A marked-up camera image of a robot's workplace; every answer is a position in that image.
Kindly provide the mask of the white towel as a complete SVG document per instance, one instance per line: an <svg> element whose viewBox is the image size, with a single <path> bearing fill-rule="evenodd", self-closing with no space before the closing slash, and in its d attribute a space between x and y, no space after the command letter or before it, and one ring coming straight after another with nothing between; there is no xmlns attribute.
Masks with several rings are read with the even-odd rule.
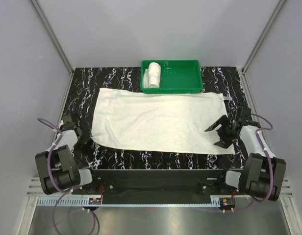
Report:
<svg viewBox="0 0 302 235"><path fill-rule="evenodd" d="M138 151L234 154L207 129L227 113L222 94L144 94L101 88L91 138L102 146Z"/></svg>
<svg viewBox="0 0 302 235"><path fill-rule="evenodd" d="M161 79L161 66L151 62L143 75L143 88L159 88Z"/></svg>

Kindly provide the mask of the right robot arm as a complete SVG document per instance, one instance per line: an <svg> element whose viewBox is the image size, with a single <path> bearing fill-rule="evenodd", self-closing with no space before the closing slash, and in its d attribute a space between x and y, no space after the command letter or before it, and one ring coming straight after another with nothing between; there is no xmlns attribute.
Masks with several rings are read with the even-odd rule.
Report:
<svg viewBox="0 0 302 235"><path fill-rule="evenodd" d="M234 120L223 115L206 131L216 131L219 141L215 145L221 148L229 148L234 140L240 139L249 155L240 172L225 172L223 184L251 196L257 202L276 201L281 192L286 162L269 149L262 134L265 128L254 121L253 116L250 108L240 107Z"/></svg>

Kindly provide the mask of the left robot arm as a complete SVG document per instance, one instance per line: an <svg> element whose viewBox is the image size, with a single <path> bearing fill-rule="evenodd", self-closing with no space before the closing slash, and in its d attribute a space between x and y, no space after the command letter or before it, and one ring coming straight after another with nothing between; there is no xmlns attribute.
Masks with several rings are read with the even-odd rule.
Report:
<svg viewBox="0 0 302 235"><path fill-rule="evenodd" d="M91 170L79 169L73 155L76 144L89 140L88 133L79 125L78 115L64 115L59 126L44 118L38 118L38 121L56 133L51 146L35 156L44 194L64 193L93 183Z"/></svg>

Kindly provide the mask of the green plastic tray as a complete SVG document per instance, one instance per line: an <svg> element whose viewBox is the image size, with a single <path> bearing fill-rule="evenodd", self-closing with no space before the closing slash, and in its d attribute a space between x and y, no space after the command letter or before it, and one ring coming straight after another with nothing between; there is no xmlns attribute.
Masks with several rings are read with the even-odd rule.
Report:
<svg viewBox="0 0 302 235"><path fill-rule="evenodd" d="M149 88L147 72L151 63L160 69L159 87ZM145 94L198 94L203 90L198 60L143 60L141 62L140 90Z"/></svg>

